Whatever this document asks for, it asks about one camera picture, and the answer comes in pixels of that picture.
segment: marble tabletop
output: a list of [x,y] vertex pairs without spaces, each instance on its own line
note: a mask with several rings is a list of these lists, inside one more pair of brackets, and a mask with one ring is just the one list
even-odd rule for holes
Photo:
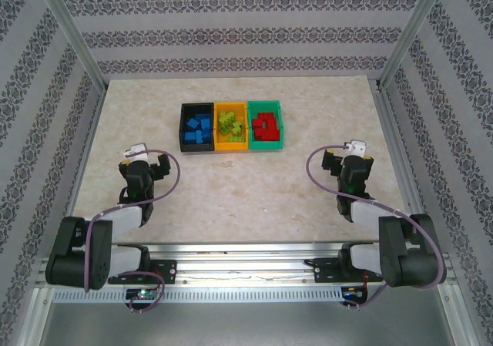
[[[178,127],[185,102],[279,99],[284,148],[279,152],[186,154],[179,151]],[[367,190],[403,209],[391,159],[367,78],[296,77],[236,79],[154,79],[111,81],[92,143],[74,215],[90,216],[114,206],[126,185],[119,175],[122,153],[132,144],[164,149],[176,156],[182,179],[155,203],[150,221],[119,241],[140,243],[316,242],[371,240],[369,230],[337,213],[335,197],[318,189],[305,172],[319,146],[351,139],[367,142],[375,158]],[[320,167],[322,183],[336,178]],[[168,190],[176,171],[156,182]]]

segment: patterned wallpaper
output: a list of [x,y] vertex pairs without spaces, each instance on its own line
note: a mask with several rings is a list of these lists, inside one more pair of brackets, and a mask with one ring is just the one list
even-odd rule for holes
[[418,0],[64,0],[107,79],[376,79]]
[[0,345],[65,215],[99,98],[44,0],[0,4]]
[[493,344],[492,16],[491,0],[437,0],[387,91],[481,344]]

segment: plastic container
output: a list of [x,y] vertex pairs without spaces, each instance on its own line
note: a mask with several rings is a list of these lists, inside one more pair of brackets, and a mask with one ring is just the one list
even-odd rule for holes
[[[257,117],[258,113],[273,113],[280,130],[280,139],[276,141],[255,140],[253,136],[252,119]],[[282,149],[284,141],[283,117],[279,101],[248,101],[248,126],[250,149]]]
[[196,131],[191,129],[187,123],[190,119],[195,119],[197,115],[208,115],[211,123],[214,119],[214,103],[184,103],[179,120],[179,148],[182,152],[203,152],[214,151],[214,131],[211,128],[211,137],[209,140],[203,140],[202,144],[190,143],[185,140],[185,133]]
[[[234,113],[235,121],[242,123],[241,133],[244,142],[228,142],[227,139],[233,134],[230,132],[224,136],[220,132],[219,116],[221,113]],[[215,102],[214,103],[214,146],[216,151],[238,151],[248,149],[248,106],[246,102]]]

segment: metal floor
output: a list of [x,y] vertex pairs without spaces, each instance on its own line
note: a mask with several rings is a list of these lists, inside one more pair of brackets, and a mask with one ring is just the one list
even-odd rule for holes
[[338,303],[161,304],[131,314],[124,304],[53,304],[46,346],[450,345],[436,290],[385,291],[371,306]]

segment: wire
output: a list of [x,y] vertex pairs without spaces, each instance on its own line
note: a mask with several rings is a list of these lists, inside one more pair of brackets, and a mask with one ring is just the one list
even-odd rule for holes
[[366,300],[363,304],[359,304],[357,303],[356,301],[352,301],[352,300],[348,300],[347,298],[344,298],[344,302],[347,302],[353,306],[350,306],[349,308],[351,309],[358,309],[360,310],[361,307],[365,307],[369,304],[371,304],[373,301],[375,301],[375,299],[380,296],[380,294],[385,291],[385,289],[388,287],[388,284],[384,284],[383,286],[380,286],[377,291],[371,295],[371,297]]
[[[153,271],[153,273],[159,274],[161,277],[163,276],[159,270]],[[157,286],[154,288],[155,291],[159,290],[159,286],[161,285],[161,282],[158,280],[157,281]]]
[[[175,183],[171,186],[171,188],[169,188],[169,190],[166,193],[164,193],[163,195],[161,195],[159,197],[155,197],[155,198],[152,198],[150,200],[145,200],[145,201],[140,201],[140,202],[134,202],[134,203],[128,203],[126,205],[118,205],[118,206],[115,206],[115,207],[111,207],[111,208],[109,208],[107,210],[102,211],[101,213],[96,214],[91,219],[91,221],[89,223],[89,226],[87,228],[87,234],[86,234],[86,251],[84,253],[84,291],[86,293],[89,292],[89,270],[90,270],[91,236],[92,236],[92,228],[94,227],[94,223],[97,220],[99,220],[102,217],[104,217],[108,213],[112,213],[112,212],[117,211],[117,210],[126,209],[126,208],[129,208],[129,207],[144,205],[146,203],[153,203],[153,202],[162,200],[163,198],[169,196],[175,190],[176,186],[178,185],[179,178],[180,178],[180,175],[181,175],[181,170],[179,168],[178,160],[175,158],[175,156],[173,156],[171,153],[168,153],[166,151],[161,151],[159,149],[146,149],[146,150],[141,151],[141,152],[133,153],[132,156],[142,155],[143,153],[162,153],[164,155],[167,155],[171,160],[173,160],[173,162],[176,165],[176,180],[175,180]],[[163,283],[163,294],[164,294],[164,280],[163,280],[163,277],[161,277],[160,275],[158,275],[156,273],[147,273],[147,272],[144,272],[144,271],[143,272],[130,272],[130,273],[133,273],[133,274],[135,274],[135,273],[142,273],[143,275],[149,275],[151,277],[156,277],[156,278],[160,279],[162,281],[162,283]],[[150,308],[153,308],[155,306],[155,305],[153,305],[151,307],[151,305],[149,305],[147,308],[149,308],[149,307]]]
[[154,307],[157,306],[157,304],[161,301],[161,299],[164,297],[164,278],[159,275],[159,274],[156,274],[156,273],[151,273],[150,271],[127,271],[125,273],[121,273],[120,274],[121,276],[122,275],[147,275],[149,277],[155,277],[157,278],[158,280],[158,288],[159,288],[159,284],[163,284],[163,289],[159,292],[159,296],[156,297],[156,299],[154,300],[154,302],[152,302],[149,306],[146,306],[144,307],[143,309],[135,309],[134,307],[132,307],[133,305],[133,301],[135,300],[138,300],[139,297],[138,296],[134,296],[130,299],[130,303],[129,303],[129,308],[130,308],[130,312],[138,312],[139,314],[141,313],[145,313],[146,311],[149,311],[151,309],[153,309]]
[[[329,193],[332,193],[332,194],[336,194],[338,196],[342,196],[342,197],[346,197],[346,198],[351,198],[352,200],[356,200],[356,201],[360,201],[362,203],[367,203],[369,205],[374,205],[376,207],[380,207],[382,210],[385,210],[389,213],[392,213],[393,215],[397,215],[398,217],[402,217],[404,218],[407,222],[409,222],[413,227],[416,228],[416,230],[423,236],[423,238],[430,244],[431,246],[431,249],[433,250],[433,253],[435,255],[435,257],[437,258],[437,262],[438,262],[438,271],[437,271],[437,276],[435,279],[433,279],[433,281],[429,284],[426,284],[425,286],[422,286],[422,287],[419,287],[419,288],[431,288],[431,287],[435,287],[437,284],[440,283],[441,281],[441,278],[443,277],[444,275],[444,263],[443,263],[443,260],[441,258],[441,254],[440,254],[440,250],[438,249],[438,246],[437,244],[433,241],[433,239],[431,239],[430,235],[427,233],[426,230],[424,230],[418,223],[416,223],[414,220],[412,220],[408,215],[406,215],[405,213],[402,213],[401,211],[399,210],[395,210],[387,205],[384,205],[376,200],[367,200],[366,198],[361,198],[361,197],[358,197],[358,196],[354,196],[352,194],[347,194],[347,193],[343,193],[343,192],[339,192],[338,190],[332,190],[331,188],[328,188],[326,186],[324,186],[323,184],[319,183],[315,178],[314,176],[312,175],[312,173],[310,172],[310,161],[314,158],[314,156],[319,153],[320,151],[322,150],[325,150],[325,149],[329,149],[329,148],[342,148],[342,149],[346,149],[347,147],[346,146],[323,146],[323,147],[320,147],[320,148],[317,148],[316,150],[314,150],[309,156],[308,156],[308,159],[307,159],[307,164],[306,164],[306,169],[307,169],[307,174],[308,174],[308,177],[311,179],[312,182],[314,182],[314,184],[316,186],[318,186],[319,188],[321,188],[322,190],[325,190],[326,192],[329,192]],[[377,292],[374,293],[374,295],[369,299],[367,300],[364,304],[362,305],[359,305],[359,307],[363,307],[363,306],[367,306],[368,304],[370,304],[371,302],[373,302],[373,300],[378,297],[383,291],[384,289],[387,288],[387,284],[384,284],[382,287],[380,287],[378,289]]]
[[368,292],[368,272],[363,273],[363,293]]

